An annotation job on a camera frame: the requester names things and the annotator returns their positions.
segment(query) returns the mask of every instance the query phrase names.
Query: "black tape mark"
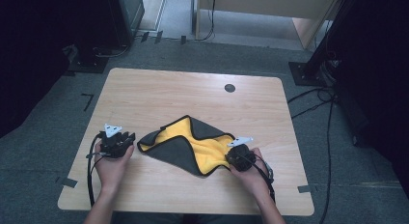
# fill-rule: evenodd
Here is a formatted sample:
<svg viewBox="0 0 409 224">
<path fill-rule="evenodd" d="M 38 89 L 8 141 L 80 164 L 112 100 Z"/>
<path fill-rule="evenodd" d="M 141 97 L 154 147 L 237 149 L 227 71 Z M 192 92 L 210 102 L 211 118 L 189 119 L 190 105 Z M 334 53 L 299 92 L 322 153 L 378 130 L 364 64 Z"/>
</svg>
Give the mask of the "black tape mark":
<svg viewBox="0 0 409 224">
<path fill-rule="evenodd" d="M 62 184 L 62 185 L 68 186 L 68 187 L 75 188 L 76 185 L 78 184 L 78 181 L 75 181 L 75 180 L 69 179 L 69 178 L 60 178 L 60 177 L 58 177 L 58 178 L 55 180 L 55 183 L 58 183 L 58 184 Z"/>
<path fill-rule="evenodd" d="M 162 34 L 163 34 L 163 31 L 160 31 L 159 33 L 157 33 L 156 40 L 154 41 L 155 44 L 160 42 L 160 40 L 162 39 Z"/>
<path fill-rule="evenodd" d="M 142 37 L 141 42 L 146 42 L 149 35 L 150 35 L 150 32 L 144 33 L 144 36 Z"/>
<path fill-rule="evenodd" d="M 311 192 L 311 188 L 309 185 L 298 186 L 299 193 Z"/>
<path fill-rule="evenodd" d="M 84 111 L 87 111 L 88 107 L 89 107 L 90 104 L 91 104 L 91 101 L 92 101 L 93 98 L 94 98 L 94 95 L 88 95 L 88 94 L 82 93 L 81 96 L 88 96 L 88 97 L 90 97 L 90 99 L 88 99 L 87 105 L 86 105 L 85 108 L 84 108 Z"/>
<path fill-rule="evenodd" d="M 186 44 L 186 36 L 181 36 L 180 45 Z"/>
</svg>

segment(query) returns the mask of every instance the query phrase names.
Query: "gray carpet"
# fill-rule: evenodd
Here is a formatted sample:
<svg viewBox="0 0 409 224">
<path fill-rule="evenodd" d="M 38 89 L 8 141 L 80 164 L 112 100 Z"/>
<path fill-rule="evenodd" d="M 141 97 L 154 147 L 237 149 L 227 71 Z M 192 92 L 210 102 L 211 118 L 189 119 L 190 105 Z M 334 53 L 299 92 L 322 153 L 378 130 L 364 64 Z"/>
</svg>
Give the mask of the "gray carpet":
<svg viewBox="0 0 409 224">
<path fill-rule="evenodd" d="M 280 77 L 287 98 L 309 87 L 294 85 L 288 61 L 307 62 L 312 53 L 263 47 L 154 39 L 137 40 L 112 58 L 103 74 L 63 76 L 25 123 L 0 139 L 0 223 L 81 223 L 84 211 L 59 210 L 68 175 L 98 95 L 111 68 L 183 70 Z M 89 97 L 95 95 L 87 110 Z M 310 94 L 290 104 L 296 114 L 320 100 Z M 318 223 L 325 205 L 328 176 L 326 131 L 330 105 L 293 120 L 315 213 L 286 216 L 287 223 Z M 330 129 L 332 183 L 325 223 L 409 223 L 409 203 L 390 162 L 371 148 L 352 145 L 348 125 L 335 104 Z"/>
</svg>

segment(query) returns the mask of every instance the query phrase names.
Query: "finger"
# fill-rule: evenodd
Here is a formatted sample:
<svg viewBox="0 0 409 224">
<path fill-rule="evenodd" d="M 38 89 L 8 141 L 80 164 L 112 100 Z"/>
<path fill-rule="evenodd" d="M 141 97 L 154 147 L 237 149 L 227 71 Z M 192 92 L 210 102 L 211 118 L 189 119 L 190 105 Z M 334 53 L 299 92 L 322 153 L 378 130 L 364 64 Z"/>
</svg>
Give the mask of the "finger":
<svg viewBox="0 0 409 224">
<path fill-rule="evenodd" d="M 129 148 L 126 150 L 126 153 L 123 156 L 123 158 L 125 158 L 125 160 L 129 160 L 132 157 L 132 154 L 133 154 L 134 150 L 135 150 L 135 146 L 133 146 L 133 145 L 129 146 Z"/>
<path fill-rule="evenodd" d="M 230 165 L 230 169 L 233 175 L 237 175 L 239 172 L 237 171 L 237 169 L 231 164 Z"/>
<path fill-rule="evenodd" d="M 262 159 L 262 155 L 261 152 L 259 151 L 259 148 L 253 148 L 252 151 L 254 154 L 258 155 Z"/>
<path fill-rule="evenodd" d="M 101 142 L 98 141 L 94 146 L 94 153 L 100 153 L 100 152 L 101 152 Z M 94 162 L 97 162 L 101 158 L 102 158 L 102 156 L 100 154 L 96 154 L 95 157 L 94 157 Z"/>
<path fill-rule="evenodd" d="M 101 141 L 98 141 L 95 146 L 94 146 L 95 152 L 99 153 L 101 152 Z"/>
</svg>

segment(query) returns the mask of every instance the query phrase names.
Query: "floor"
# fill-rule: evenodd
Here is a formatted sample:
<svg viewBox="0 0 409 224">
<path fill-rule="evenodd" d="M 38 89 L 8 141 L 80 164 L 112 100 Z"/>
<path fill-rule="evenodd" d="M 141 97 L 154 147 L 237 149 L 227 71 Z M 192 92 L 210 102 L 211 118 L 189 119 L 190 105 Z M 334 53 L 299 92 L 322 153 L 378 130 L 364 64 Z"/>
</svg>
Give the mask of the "floor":
<svg viewBox="0 0 409 224">
<path fill-rule="evenodd" d="M 181 36 L 186 36 L 189 41 L 195 40 L 192 32 L 191 1 L 144 0 L 146 14 L 139 34 L 148 31 L 151 37 L 156 37 L 157 33 L 162 31 L 162 38 L 180 39 Z M 211 27 L 209 11 L 201 11 L 200 22 L 202 39 L 207 36 Z M 213 22 L 214 34 L 206 42 L 304 50 L 290 17 L 216 11 Z M 314 51 L 319 45 L 327 24 L 328 21 L 307 50 Z"/>
<path fill-rule="evenodd" d="M 288 62 L 306 62 L 312 55 L 311 51 L 302 49 L 289 18 L 261 16 L 253 20 L 245 14 L 236 14 L 236 26 L 228 26 L 223 22 L 229 21 L 228 15 L 234 14 L 216 12 L 213 39 L 180 45 L 169 39 L 186 35 L 188 40 L 193 40 L 190 1 L 165 1 L 163 14 L 151 26 L 150 35 L 155 37 L 159 30 L 167 39 L 160 43 L 155 43 L 154 39 L 134 42 L 123 55 L 110 58 L 103 73 L 78 72 L 75 76 L 62 76 L 24 124 L 0 138 L 1 224 L 83 222 L 87 211 L 58 208 L 63 186 L 57 181 L 68 176 L 112 68 L 279 77 L 287 98 L 311 89 L 295 86 L 288 69 Z M 311 93 L 292 102 L 288 108 L 295 115 L 319 103 L 317 94 Z M 391 163 L 372 148 L 353 146 L 349 125 L 337 104 L 333 107 L 328 131 L 329 113 L 330 104 L 326 104 L 293 120 L 315 213 L 285 216 L 286 223 L 319 223 L 327 201 L 326 224 L 409 223 L 409 200 Z M 331 146 L 327 143 L 327 133 Z"/>
</svg>

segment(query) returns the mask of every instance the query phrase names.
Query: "yellow fabric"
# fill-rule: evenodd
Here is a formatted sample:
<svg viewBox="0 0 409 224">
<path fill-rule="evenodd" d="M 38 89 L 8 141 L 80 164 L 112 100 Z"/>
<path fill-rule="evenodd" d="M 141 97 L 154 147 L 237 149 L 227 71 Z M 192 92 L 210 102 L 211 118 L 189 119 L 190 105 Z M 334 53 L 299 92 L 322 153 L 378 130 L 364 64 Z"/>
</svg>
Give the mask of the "yellow fabric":
<svg viewBox="0 0 409 224">
<path fill-rule="evenodd" d="M 222 135 L 214 139 L 197 140 L 192 136 L 190 120 L 186 118 L 162 130 L 156 137 L 153 146 L 177 135 L 183 135 L 190 142 L 199 169 L 203 174 L 207 174 L 219 165 L 229 167 L 229 163 L 225 158 L 225 154 L 230 149 L 228 144 L 233 141 L 229 135 Z M 153 146 L 141 145 L 141 148 L 143 151 L 146 151 Z"/>
</svg>

